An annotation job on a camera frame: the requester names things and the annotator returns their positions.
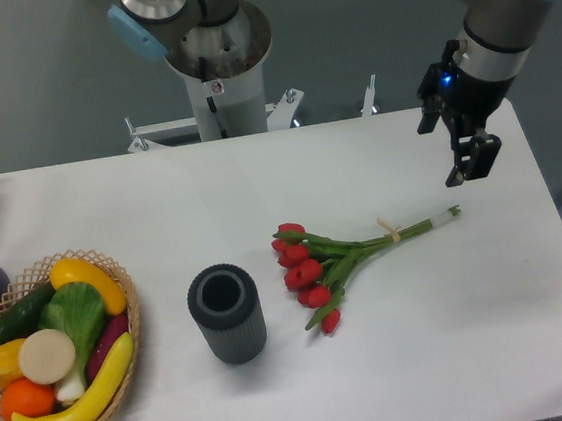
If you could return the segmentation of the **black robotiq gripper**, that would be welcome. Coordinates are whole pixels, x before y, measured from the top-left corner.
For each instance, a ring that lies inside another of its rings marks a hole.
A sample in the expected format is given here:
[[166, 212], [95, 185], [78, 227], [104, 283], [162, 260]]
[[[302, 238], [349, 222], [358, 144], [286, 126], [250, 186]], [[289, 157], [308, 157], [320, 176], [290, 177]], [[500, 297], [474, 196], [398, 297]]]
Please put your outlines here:
[[489, 175], [502, 146], [498, 136], [483, 129], [512, 84], [511, 79], [487, 81], [471, 76], [453, 60], [460, 49], [459, 40], [447, 41], [441, 60], [427, 68], [417, 90], [422, 103], [418, 134], [433, 132], [442, 111], [452, 134], [454, 164], [445, 181], [449, 188]]

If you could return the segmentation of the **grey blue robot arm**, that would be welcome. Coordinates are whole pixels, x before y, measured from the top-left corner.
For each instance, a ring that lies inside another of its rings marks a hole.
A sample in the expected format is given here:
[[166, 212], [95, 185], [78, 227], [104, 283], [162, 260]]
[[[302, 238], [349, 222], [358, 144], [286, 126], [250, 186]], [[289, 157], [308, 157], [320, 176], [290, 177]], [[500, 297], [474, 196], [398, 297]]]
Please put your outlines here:
[[[458, 0], [459, 35], [428, 67], [418, 88], [426, 134], [443, 122], [453, 169], [448, 186], [485, 178], [501, 148], [486, 122], [503, 101], [556, 0]], [[262, 62], [270, 24], [244, 0], [117, 0], [108, 21], [145, 59], [165, 60], [183, 77], [205, 141], [268, 128]]]

